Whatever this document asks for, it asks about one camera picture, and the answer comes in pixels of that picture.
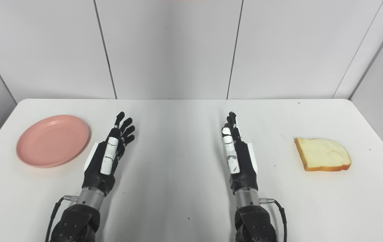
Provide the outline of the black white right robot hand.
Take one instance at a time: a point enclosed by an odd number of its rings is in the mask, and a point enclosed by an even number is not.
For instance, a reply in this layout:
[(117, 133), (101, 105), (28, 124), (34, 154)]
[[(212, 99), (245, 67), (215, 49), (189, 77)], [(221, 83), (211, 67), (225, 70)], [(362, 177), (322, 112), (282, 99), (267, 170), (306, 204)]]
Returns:
[(242, 140), (237, 115), (229, 112), (222, 128), (222, 140), (230, 172), (230, 189), (233, 194), (239, 190), (258, 190), (257, 171), (249, 144)]

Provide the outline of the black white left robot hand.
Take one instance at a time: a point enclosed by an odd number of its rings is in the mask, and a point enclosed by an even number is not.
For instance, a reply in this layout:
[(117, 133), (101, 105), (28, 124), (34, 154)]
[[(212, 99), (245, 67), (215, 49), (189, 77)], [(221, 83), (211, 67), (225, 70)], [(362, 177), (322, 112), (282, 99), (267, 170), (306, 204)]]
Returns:
[(135, 139), (131, 117), (119, 112), (107, 138), (92, 147), (84, 167), (82, 188), (92, 188), (107, 196), (115, 185), (115, 171), (126, 147)]

